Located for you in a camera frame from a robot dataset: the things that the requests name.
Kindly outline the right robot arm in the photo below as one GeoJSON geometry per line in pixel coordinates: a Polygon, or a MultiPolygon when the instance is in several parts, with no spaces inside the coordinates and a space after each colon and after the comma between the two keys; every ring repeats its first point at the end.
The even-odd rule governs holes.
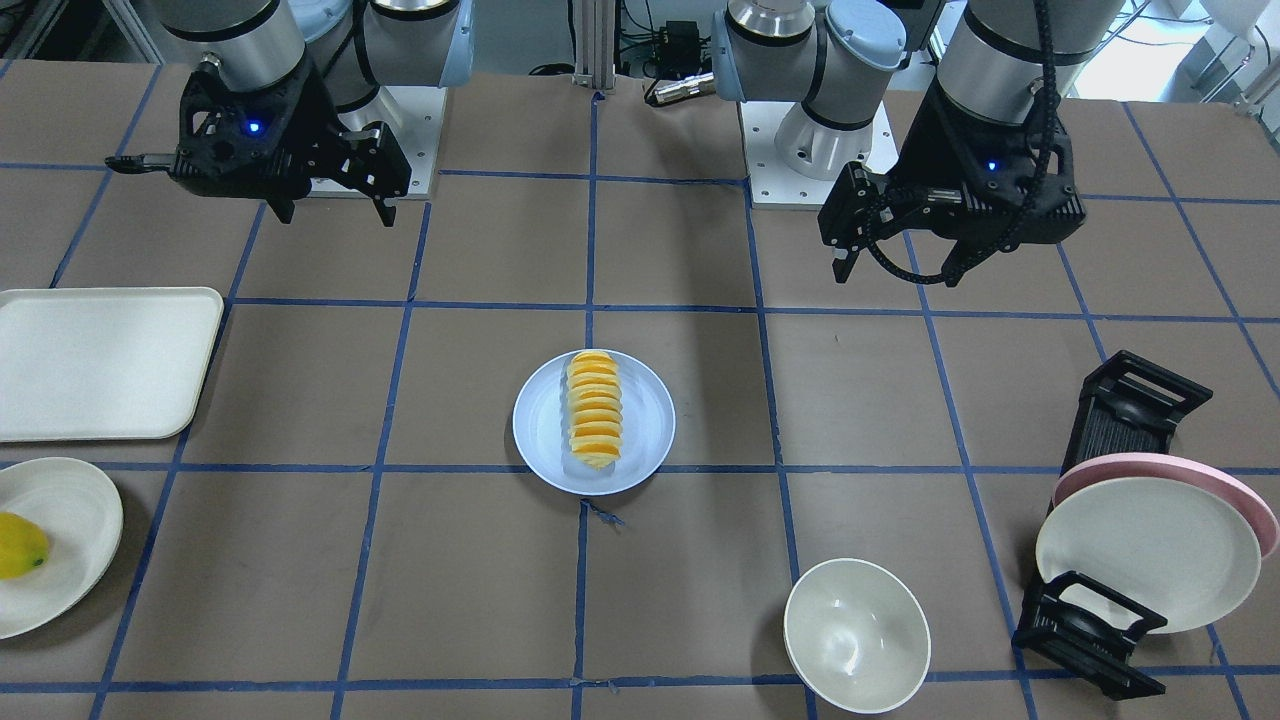
{"type": "Polygon", "coordinates": [[[413,187],[412,126],[390,88],[449,88],[474,68],[471,1],[163,1],[200,54],[170,152],[105,159],[187,192],[265,202],[282,223],[328,181],[371,200],[384,225],[413,187]]]}

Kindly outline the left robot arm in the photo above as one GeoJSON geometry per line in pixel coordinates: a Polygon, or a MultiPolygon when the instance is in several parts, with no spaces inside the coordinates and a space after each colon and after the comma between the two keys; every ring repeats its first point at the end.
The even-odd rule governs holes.
{"type": "Polygon", "coordinates": [[[868,138],[908,64],[892,6],[730,1],[713,33],[716,91],[790,104],[778,149],[795,170],[833,183],[818,227],[838,283],[868,252],[902,281],[954,287],[996,252],[1060,243],[1084,224],[1059,109],[1119,9],[969,1],[886,172],[844,142],[868,138]]]}

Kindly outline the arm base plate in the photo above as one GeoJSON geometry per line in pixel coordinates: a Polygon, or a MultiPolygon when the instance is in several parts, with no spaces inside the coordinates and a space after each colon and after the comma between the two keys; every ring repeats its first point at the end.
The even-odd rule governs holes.
{"type": "Polygon", "coordinates": [[[393,202],[428,200],[433,191],[445,101],[449,91],[425,86],[381,86],[362,95],[337,95],[339,118],[351,129],[384,120],[393,131],[410,164],[410,186],[393,202]]]}
{"type": "Polygon", "coordinates": [[[899,159],[883,104],[870,124],[852,131],[815,122],[800,102],[741,102],[739,110],[756,208],[817,210],[850,161],[883,176],[899,159]]]}

